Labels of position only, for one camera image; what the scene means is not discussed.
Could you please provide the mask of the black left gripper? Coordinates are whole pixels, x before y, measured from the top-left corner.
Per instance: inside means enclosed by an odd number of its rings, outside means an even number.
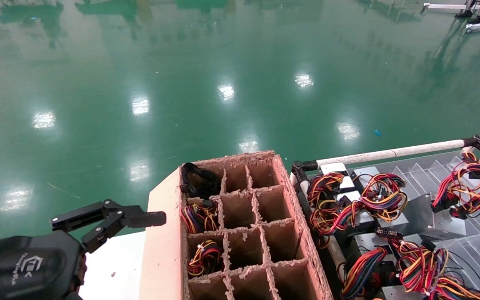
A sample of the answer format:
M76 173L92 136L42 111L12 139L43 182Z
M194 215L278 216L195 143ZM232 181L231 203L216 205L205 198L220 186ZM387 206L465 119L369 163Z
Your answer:
M85 252L95 252L125 227L166 222L165 212L104 200L53 218L54 232L48 235L0 239L0 300L78 300L87 269ZM82 237L82 245L67 234L93 224L97 227Z

